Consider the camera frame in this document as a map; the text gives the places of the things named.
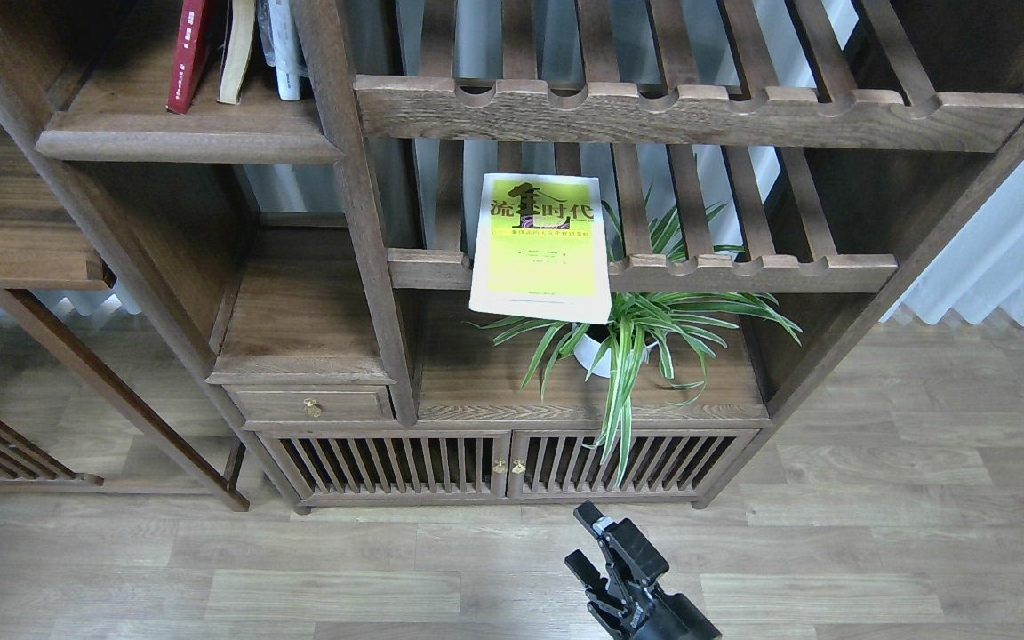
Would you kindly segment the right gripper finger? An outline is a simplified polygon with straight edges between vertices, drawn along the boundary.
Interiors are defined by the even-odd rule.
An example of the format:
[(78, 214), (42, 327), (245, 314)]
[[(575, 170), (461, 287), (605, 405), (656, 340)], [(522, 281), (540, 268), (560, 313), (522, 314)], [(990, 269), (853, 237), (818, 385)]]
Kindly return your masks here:
[(574, 508), (574, 518), (593, 536), (603, 552), (606, 575), (597, 592), (622, 592), (625, 587), (651, 590), (669, 572), (669, 563), (645, 534), (628, 518), (614, 522), (590, 501)]
[(615, 604), (614, 596), (610, 592), (609, 580), (600, 574), (597, 568), (589, 562), (584, 552), (574, 550), (565, 556), (564, 563), (580, 580), (590, 603), (597, 604), (597, 606), (613, 606)]

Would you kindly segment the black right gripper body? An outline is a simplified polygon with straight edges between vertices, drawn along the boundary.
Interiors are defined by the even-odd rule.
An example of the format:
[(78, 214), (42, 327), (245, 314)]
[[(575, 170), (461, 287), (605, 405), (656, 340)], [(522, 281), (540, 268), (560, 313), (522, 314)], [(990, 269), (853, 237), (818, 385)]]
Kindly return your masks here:
[(710, 622), (683, 593), (660, 587), (611, 582), (586, 587), (587, 608), (612, 639), (720, 639)]

